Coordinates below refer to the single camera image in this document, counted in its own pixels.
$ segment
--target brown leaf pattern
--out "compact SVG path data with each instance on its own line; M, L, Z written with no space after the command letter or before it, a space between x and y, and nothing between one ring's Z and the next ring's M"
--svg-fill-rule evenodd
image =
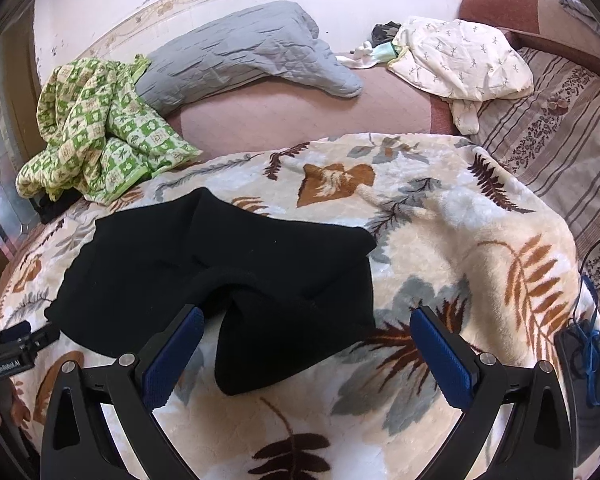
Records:
M498 180L497 176L493 175L495 167L490 166L483 156L476 153L474 163L469 166L469 171L478 179L478 186L480 186L482 194L498 207L505 211L533 213L531 209L519 207L509 200L504 191L504 184Z
M14 292L22 292L24 290L25 285L28 282L31 282L42 270L42 263L40 263L40 255L37 254L33 257L33 259L29 262L29 265L25 268L25 271L22 273L20 279L13 285Z
M442 308L435 311L438 318L449 332L454 334L460 333L466 303L466 298L460 302L459 296L456 296L453 301L444 300ZM422 300L418 302L418 306L422 306ZM409 328L409 325L400 320L397 320L397 325L398 326L395 326L388 321L385 321L383 328L376 328L373 335L355 345L351 351L353 352L365 346L370 347L371 351L377 351L381 348L397 348L394 353L376 367L377 374L384 373L388 370L378 391L380 392L386 384L398 374L398 372L408 365L411 365L412 368L407 376L407 380L410 379L413 374L419 374L418 377L420 378L420 381L417 384L417 389L414 391L416 395L419 395L422 391L422 386L427 380L427 377L429 377L429 367L411 338L411 329ZM473 345L471 345L471 347L475 351L481 352L477 347ZM376 376L370 378L367 383L371 382Z
M259 196L237 196L231 200L231 203L245 211L257 213L261 216L269 216L269 213L262 211L263 209L266 209L267 206L263 205L264 202Z
M135 187L127 191L124 195L122 195L119 199L114 200L110 205L109 209L112 213L119 211L123 207L126 207L137 200L140 200L144 196L144 192L140 187Z
M298 190L296 207L352 196L360 184L373 186L376 174L368 164L345 170L339 162L324 168L304 165L304 180Z
M280 159L283 156L290 156L291 158L295 157L298 153L306 150L309 147L308 142L300 142L300 144L296 144L291 148L288 148L282 152L271 153L271 157L269 159L269 165L264 170L264 176L266 176L270 180L278 179L278 172L282 167L282 163Z
M267 460L264 464L249 469L252 475L263 475L260 480L317 480L310 473L329 471L329 463L306 450L324 449L331 444L328 439L317 433L294 434L286 417L267 399L260 398L285 425L288 438L263 447L253 455L254 460Z
M479 246L499 245L512 257L507 283L505 306L514 309L516 329L525 327L526 344L538 360L557 366L554 334L569 318L570 304L563 299L560 278L549 276L558 260L550 257L552 246L541 244L542 235L530 238L516 251L506 242L488 240Z
M46 422L46 409L49 406L49 400L51 399L51 392L56 384L56 377L60 372L60 367L66 361L75 361L81 367L84 366L84 354L80 351L73 350L62 355L51 365L49 370L46 371L45 378L42 379L38 392L36 393L36 404L33 409L33 420L44 426Z

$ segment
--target dark clothing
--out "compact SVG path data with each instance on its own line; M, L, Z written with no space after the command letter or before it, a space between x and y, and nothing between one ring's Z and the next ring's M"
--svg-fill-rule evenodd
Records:
M80 191L75 189L75 187L72 187L71 189L65 189L57 202L52 202L47 193L44 194L39 203L32 198L30 198L29 201L31 202L33 209L38 213L38 216L40 216L40 221L43 224L50 224L73 204L78 202L81 197L82 194Z
M400 23L389 22L382 25L378 23L371 31L371 46L375 48L383 43L388 43L395 38L400 29Z
M138 352L186 303L226 309L216 381L233 395L268 386L374 328L362 228L266 218L200 188L96 222L45 311L108 356Z

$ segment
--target fleece blanket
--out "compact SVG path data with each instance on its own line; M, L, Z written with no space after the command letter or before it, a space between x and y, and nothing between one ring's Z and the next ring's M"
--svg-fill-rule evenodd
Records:
M213 370L220 323L208 323L167 405L154 412L203 480L416 478L459 416L411 339L411 309L420 304L477 352L508 365L546 359L558 367L553 336L578 288L566 224L482 148L426 134L354 134L228 155L143 182L108 207L80 201L13 266L0 295L0 329L45 322L43 310L97 218L201 186L254 214L362 226L378 244L370 254L376 331L288 380L222 394ZM590 305L586 292L581 305L578 315ZM63 335L15 378L36 446L67 359L112 361ZM125 463L144 478L105 409ZM499 420L469 478L485 469L503 428Z
M84 58L53 71L37 110L47 146L18 173L20 196L46 190L58 200L75 187L108 205L138 180L200 154L138 98L134 85L149 63Z

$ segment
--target gray quilted pillow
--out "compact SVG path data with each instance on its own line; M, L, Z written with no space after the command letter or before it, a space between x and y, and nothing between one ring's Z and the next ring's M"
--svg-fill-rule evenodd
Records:
M315 86L338 97L362 92L300 5L271 2L229 14L149 54L137 92L160 115L267 75Z

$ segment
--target green checkered blanket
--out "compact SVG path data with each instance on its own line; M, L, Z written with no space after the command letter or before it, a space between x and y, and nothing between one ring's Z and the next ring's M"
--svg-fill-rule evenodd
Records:
M53 71L38 102L47 146L20 170L20 196L45 189L57 200L75 187L87 200L108 205L138 180L201 153L136 94L149 63L144 56L131 64L85 58Z

